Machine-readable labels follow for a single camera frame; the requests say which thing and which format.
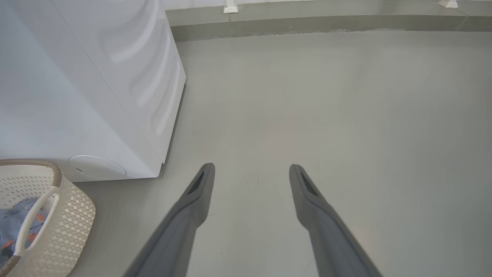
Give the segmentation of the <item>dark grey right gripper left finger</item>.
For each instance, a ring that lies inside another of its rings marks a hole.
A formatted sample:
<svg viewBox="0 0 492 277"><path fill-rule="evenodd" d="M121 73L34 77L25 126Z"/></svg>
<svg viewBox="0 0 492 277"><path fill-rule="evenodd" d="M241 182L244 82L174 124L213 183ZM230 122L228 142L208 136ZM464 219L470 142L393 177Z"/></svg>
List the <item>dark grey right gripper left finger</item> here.
<svg viewBox="0 0 492 277"><path fill-rule="evenodd" d="M125 277L185 277L196 230L208 217L216 168L202 165L155 229Z"/></svg>

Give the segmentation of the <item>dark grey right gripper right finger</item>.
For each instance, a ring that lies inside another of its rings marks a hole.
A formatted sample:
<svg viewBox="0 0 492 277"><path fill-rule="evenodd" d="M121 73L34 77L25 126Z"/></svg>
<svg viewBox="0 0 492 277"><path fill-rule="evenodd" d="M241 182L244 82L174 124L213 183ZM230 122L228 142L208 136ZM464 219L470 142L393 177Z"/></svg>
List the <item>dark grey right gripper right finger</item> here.
<svg viewBox="0 0 492 277"><path fill-rule="evenodd" d="M320 277L381 277L358 240L300 165L289 168L296 215L308 230Z"/></svg>

